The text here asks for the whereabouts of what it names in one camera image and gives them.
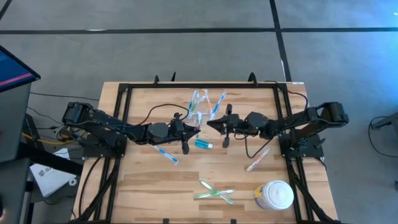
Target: paper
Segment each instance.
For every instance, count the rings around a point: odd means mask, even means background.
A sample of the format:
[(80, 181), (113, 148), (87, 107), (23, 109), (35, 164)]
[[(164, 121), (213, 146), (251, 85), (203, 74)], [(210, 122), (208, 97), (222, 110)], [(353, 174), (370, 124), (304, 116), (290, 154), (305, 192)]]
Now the paper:
[[(63, 148), (55, 152), (54, 154), (56, 156), (69, 159), (69, 152), (67, 148)], [(40, 164), (32, 165), (30, 167), (30, 170), (35, 177), (35, 180), (43, 197), (48, 197), (56, 190), (68, 183), (70, 179), (74, 179), (76, 177), (76, 175), (74, 174), (68, 174), (66, 172), (62, 172)]]

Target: monitor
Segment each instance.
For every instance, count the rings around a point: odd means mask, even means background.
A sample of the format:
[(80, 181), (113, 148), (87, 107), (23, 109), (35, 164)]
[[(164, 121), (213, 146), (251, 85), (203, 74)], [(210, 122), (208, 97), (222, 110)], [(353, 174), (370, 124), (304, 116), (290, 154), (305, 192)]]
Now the monitor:
[(0, 45), (0, 92), (39, 79), (39, 74)]

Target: label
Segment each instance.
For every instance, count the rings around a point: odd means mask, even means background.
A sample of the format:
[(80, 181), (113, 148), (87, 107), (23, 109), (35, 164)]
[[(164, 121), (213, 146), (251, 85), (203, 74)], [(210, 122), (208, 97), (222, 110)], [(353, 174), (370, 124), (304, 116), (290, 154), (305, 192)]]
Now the label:
[(269, 204), (267, 203), (267, 201), (265, 200), (265, 198), (262, 194), (263, 188), (264, 188), (264, 184), (254, 190), (254, 201), (256, 201), (256, 204), (260, 208), (272, 209), (272, 207), (269, 206)]

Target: plastic jar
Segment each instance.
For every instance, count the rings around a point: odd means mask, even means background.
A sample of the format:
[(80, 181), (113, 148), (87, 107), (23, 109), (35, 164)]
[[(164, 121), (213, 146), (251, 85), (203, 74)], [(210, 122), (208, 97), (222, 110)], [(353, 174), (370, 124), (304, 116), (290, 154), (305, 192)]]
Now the plastic jar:
[(273, 180), (254, 190), (254, 200), (263, 209), (283, 210), (291, 206), (293, 199), (292, 188), (281, 180)]

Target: wooden tabletop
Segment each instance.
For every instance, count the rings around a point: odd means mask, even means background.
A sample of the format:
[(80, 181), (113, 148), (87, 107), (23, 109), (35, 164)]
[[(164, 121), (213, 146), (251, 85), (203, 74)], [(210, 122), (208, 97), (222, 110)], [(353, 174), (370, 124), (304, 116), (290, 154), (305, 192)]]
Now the wooden tabletop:
[[(112, 115), (118, 82), (106, 82), (103, 86), (99, 110)], [(288, 83), (288, 89), (306, 94), (303, 84)], [(148, 111), (159, 104), (175, 103), (188, 107), (192, 93), (191, 88), (141, 88), (133, 89), (129, 109), (128, 122), (135, 124), (142, 121)], [(209, 89), (212, 103), (216, 103), (224, 89)], [(216, 118), (222, 117), (226, 105), (233, 105), (233, 113), (245, 118), (251, 111), (266, 115), (269, 119), (277, 119), (274, 94), (265, 88), (228, 88), (226, 98)], [(124, 108), (123, 96), (121, 118)], [(282, 100), (284, 116), (286, 115)], [(289, 94), (293, 113), (304, 109), (305, 100), (298, 95)], [(168, 123), (175, 112), (186, 113), (180, 108), (165, 106), (155, 109), (148, 122)], [(289, 183), (284, 158), (280, 155), (278, 139), (270, 143), (270, 153), (251, 171), (246, 168), (253, 163), (246, 157), (244, 141), (230, 140), (227, 149), (222, 148), (222, 136), (207, 125), (201, 126), (200, 139), (205, 139), (214, 145), (213, 149), (204, 150), (193, 145), (191, 139), (190, 153), (183, 155), (181, 143), (161, 145), (161, 148), (175, 156), (179, 163), (174, 165), (170, 160), (150, 146), (138, 146), (128, 141), (126, 155), (121, 160), (118, 176), (118, 186), (114, 200), (112, 223), (162, 223), (163, 218), (169, 218), (171, 223), (229, 223), (237, 219), (238, 223), (294, 223), (293, 205), (286, 210), (264, 210), (254, 201), (254, 189), (271, 180), (284, 180)], [(249, 153), (256, 152), (265, 139), (248, 137)], [(83, 168), (81, 179), (85, 180), (88, 170), (95, 158), (88, 159)], [(98, 192), (104, 159), (100, 160), (88, 180), (84, 196), (84, 210)], [(337, 218), (333, 198), (330, 192), (325, 168), (315, 159), (304, 159), (305, 174), (308, 188), (319, 206), (332, 218)], [(216, 190), (234, 189), (228, 195), (234, 204), (227, 204), (221, 198), (193, 199), (195, 194), (209, 193), (199, 183), (199, 179), (207, 180)], [(83, 181), (80, 182), (74, 212), (78, 212), (78, 201)], [(305, 206), (299, 194), (302, 215)], [(101, 218), (105, 217), (108, 194), (104, 197)]]

